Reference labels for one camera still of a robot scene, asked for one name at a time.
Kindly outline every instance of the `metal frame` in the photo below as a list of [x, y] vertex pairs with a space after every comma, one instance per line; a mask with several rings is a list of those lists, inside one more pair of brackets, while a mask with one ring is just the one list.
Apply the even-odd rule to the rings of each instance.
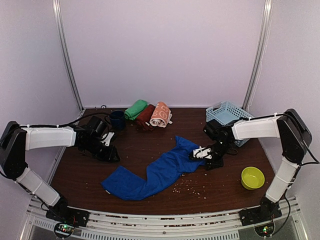
[[254, 89], [259, 79], [259, 75], [261, 71], [261, 61], [267, 46], [267, 39], [268, 39], [269, 30], [270, 30], [272, 6], [273, 6], [273, 0], [265, 0], [258, 47], [256, 50], [250, 82], [249, 82], [249, 85], [245, 94], [244, 102], [242, 105], [242, 108], [244, 110], [247, 110], [248, 106], [250, 105], [250, 101], [255, 94]]
[[[289, 203], [299, 239], [308, 240], [296, 198], [290, 198]], [[289, 211], [288, 204], [282, 200], [279, 205], [283, 215], [277, 220], [285, 219]], [[238, 213], [240, 210], [185, 215], [133, 215], [87, 210], [90, 212], [87, 227], [76, 228], [72, 236], [86, 240], [238, 240], [239, 230], [254, 227], [242, 226]], [[41, 202], [33, 198], [19, 239], [28, 240], [33, 226], [52, 231], [57, 222], [45, 216]]]
[[60, 44], [62, 48], [62, 55], [63, 55], [63, 60], [64, 60], [64, 65], [65, 69], [70, 81], [71, 89], [73, 92], [73, 95], [76, 100], [76, 104], [79, 108], [80, 111], [84, 109], [84, 106], [81, 102], [80, 94], [77, 88], [77, 84], [75, 81], [75, 76], [72, 70], [71, 62], [70, 62], [70, 56], [68, 52], [68, 47], [67, 47], [67, 41], [66, 41], [66, 36], [65, 36], [65, 31], [64, 31], [64, 25], [63, 25], [63, 20], [62, 20], [62, 15], [61, 15], [61, 9], [60, 9], [60, 0], [53, 0], [53, 12], [54, 12], [54, 17], [56, 21], [56, 25], [58, 28], [58, 33], [59, 33], [59, 38], [60, 38]]

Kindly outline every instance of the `blue cup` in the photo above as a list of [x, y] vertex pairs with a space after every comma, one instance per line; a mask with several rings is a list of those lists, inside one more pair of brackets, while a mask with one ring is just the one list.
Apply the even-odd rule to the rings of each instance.
[[121, 131], [126, 127], [125, 113], [121, 110], [115, 110], [109, 115], [111, 126], [116, 131]]

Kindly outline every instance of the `brown wooden surface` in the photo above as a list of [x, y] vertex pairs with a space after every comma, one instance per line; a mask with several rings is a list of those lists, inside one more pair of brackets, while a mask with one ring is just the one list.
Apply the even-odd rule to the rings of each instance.
[[[251, 139], [239, 148], [238, 155], [226, 155], [224, 167], [206, 171], [200, 166], [194, 173], [181, 176], [172, 186], [144, 200], [125, 201], [104, 191], [100, 183], [120, 165], [146, 179], [146, 167], [175, 147], [175, 136], [201, 146], [212, 144], [203, 133], [204, 108], [171, 110], [173, 124], [157, 127], [152, 132], [142, 131], [127, 121], [126, 129], [114, 141], [121, 157], [119, 163], [100, 162], [91, 158], [90, 153], [81, 155], [76, 148], [67, 148], [51, 185], [68, 199], [70, 206], [122, 214], [192, 214], [258, 205], [274, 172], [257, 139]], [[101, 111], [111, 110], [87, 109], [85, 114]], [[241, 172], [248, 166], [257, 167], [264, 173], [262, 188], [249, 191], [241, 185]]]

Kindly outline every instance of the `rolled green towel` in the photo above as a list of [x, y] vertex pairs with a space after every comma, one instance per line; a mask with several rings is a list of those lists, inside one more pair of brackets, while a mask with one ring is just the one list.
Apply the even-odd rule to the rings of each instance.
[[148, 107], [148, 103], [145, 100], [139, 99], [131, 107], [124, 111], [125, 119], [134, 121], [146, 107]]

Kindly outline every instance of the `rolled brown towel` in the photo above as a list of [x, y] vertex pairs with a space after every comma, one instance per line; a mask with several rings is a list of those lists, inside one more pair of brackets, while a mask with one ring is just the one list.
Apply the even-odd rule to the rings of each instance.
[[153, 126], [150, 125], [149, 121], [154, 113], [155, 106], [149, 104], [135, 119], [135, 124], [142, 127], [145, 131], [152, 131], [154, 129]]

